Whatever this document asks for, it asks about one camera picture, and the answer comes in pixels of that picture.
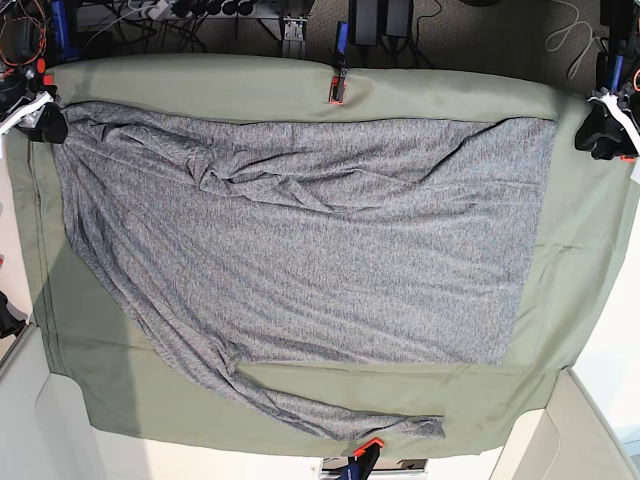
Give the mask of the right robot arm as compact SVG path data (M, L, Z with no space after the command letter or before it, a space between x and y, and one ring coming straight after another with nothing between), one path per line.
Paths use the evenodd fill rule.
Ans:
M18 130L32 142L61 144L68 126L47 71L49 13L45 1L1 3L1 133Z

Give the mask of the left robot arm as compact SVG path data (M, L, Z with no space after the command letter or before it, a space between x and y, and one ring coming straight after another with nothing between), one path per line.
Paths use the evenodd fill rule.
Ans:
M577 150L594 160L633 162L639 158L639 34L630 40L593 90L591 112L574 137Z

